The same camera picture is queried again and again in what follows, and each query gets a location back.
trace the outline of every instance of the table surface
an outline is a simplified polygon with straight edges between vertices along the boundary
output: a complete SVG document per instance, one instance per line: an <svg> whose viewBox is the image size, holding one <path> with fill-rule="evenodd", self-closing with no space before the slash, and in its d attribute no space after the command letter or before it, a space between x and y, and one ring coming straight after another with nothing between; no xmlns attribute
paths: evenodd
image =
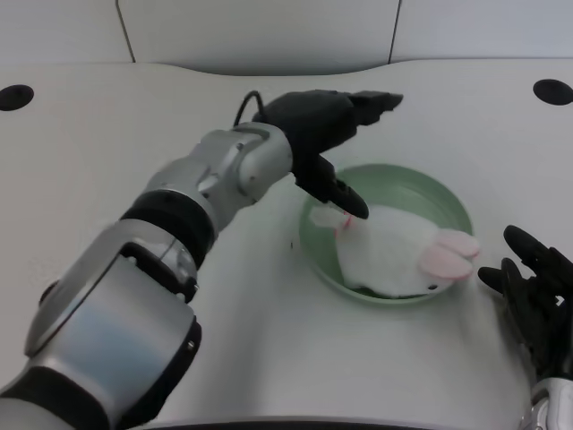
<svg viewBox="0 0 573 430"><path fill-rule="evenodd" d="M386 90L393 113L327 154L338 167L418 169L465 204L483 244L510 223L573 255L573 105L532 92L573 83L569 60L422 61L312 77L229 77L158 64L0 68L25 108L0 113L0 383L23 366L40 293L168 160L228 128L248 90ZM302 255L292 177L242 211L201 268L203 342L159 420L330 416L460 429L516 428L525 361L476 279L419 305L378 307L323 285Z"/></svg>

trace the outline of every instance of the white wall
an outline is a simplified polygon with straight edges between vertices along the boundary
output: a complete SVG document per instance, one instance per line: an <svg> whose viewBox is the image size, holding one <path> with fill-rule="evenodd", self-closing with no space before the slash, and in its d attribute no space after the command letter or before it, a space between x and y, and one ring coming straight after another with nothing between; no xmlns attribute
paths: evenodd
<svg viewBox="0 0 573 430"><path fill-rule="evenodd" d="M0 0L0 65L130 61L115 0Z"/></svg>
<svg viewBox="0 0 573 430"><path fill-rule="evenodd" d="M573 57L571 0L403 0L392 62Z"/></svg>
<svg viewBox="0 0 573 430"><path fill-rule="evenodd" d="M120 0L135 60L225 74L384 65L398 0Z"/></svg>

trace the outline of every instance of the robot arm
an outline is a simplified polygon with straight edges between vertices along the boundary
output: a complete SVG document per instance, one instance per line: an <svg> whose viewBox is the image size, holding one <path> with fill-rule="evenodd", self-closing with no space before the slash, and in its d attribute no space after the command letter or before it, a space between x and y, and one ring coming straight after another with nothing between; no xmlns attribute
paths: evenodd
<svg viewBox="0 0 573 430"><path fill-rule="evenodd" d="M367 218L320 153L400 101L379 92L289 93L162 168L43 295L29 361L0 392L0 427L129 428L154 418L201 344L187 304L218 232L289 172L317 199Z"/></svg>
<svg viewBox="0 0 573 430"><path fill-rule="evenodd" d="M523 279L516 264L503 259L501 269L484 267L480 279L501 293L506 316L529 350L537 384L531 410L520 430L573 428L573 263L520 228L503 236L535 276Z"/></svg>

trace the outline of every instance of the green bowl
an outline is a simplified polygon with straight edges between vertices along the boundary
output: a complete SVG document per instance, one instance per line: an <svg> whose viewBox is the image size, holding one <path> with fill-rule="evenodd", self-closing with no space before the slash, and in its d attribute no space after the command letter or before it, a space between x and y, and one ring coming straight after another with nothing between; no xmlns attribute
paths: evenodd
<svg viewBox="0 0 573 430"><path fill-rule="evenodd" d="M431 177L400 166L368 164L347 168L337 176L352 186L369 204L383 204L410 211L433 221L440 228L453 228L472 235L472 221L461 201ZM436 294L391 298L370 290L345 287L338 264L335 239L328 228L318 228L309 220L312 207L321 205L309 197L300 218L301 247L321 280L349 296L381 304L403 304L425 300Z"/></svg>

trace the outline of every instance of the white stuffed rabbit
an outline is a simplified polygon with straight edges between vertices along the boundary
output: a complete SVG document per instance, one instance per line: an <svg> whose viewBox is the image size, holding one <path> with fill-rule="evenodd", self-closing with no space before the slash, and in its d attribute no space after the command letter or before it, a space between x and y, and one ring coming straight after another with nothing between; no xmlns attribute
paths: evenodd
<svg viewBox="0 0 573 430"><path fill-rule="evenodd" d="M310 218L334 230L345 285L368 288L382 297L437 293L470 276L473 265L468 259L480 249L467 233L438 228L389 206L370 206L368 219L317 206Z"/></svg>

